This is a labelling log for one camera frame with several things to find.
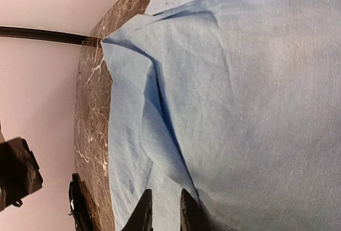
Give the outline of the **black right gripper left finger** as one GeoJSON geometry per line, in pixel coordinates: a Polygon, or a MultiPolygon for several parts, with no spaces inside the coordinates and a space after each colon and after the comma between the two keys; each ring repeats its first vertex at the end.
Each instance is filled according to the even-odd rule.
{"type": "Polygon", "coordinates": [[[152,190],[146,189],[129,217],[126,231],[152,231],[152,190]]]}

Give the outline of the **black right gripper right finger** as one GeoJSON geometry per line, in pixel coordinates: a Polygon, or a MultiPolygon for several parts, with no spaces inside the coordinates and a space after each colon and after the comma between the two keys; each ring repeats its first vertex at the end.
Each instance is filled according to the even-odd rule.
{"type": "Polygon", "coordinates": [[[191,194],[183,188],[180,197],[180,230],[209,231],[234,230],[230,227],[217,227],[209,223],[205,213],[191,194]]]}

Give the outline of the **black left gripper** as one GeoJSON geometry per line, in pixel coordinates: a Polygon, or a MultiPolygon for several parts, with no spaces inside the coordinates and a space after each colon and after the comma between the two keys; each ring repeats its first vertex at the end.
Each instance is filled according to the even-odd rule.
{"type": "MultiPolygon", "coordinates": [[[[42,188],[43,178],[25,139],[5,140],[1,134],[1,210],[21,207],[22,199],[42,188]]],[[[69,184],[69,215],[75,230],[100,230],[99,215],[86,182],[78,173],[69,184]]]]}

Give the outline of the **light blue long sleeve shirt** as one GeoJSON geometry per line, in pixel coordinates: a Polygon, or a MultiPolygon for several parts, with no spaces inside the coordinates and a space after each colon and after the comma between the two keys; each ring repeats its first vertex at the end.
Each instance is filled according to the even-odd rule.
{"type": "Polygon", "coordinates": [[[151,0],[102,41],[121,230],[340,230],[340,0],[151,0]]]}

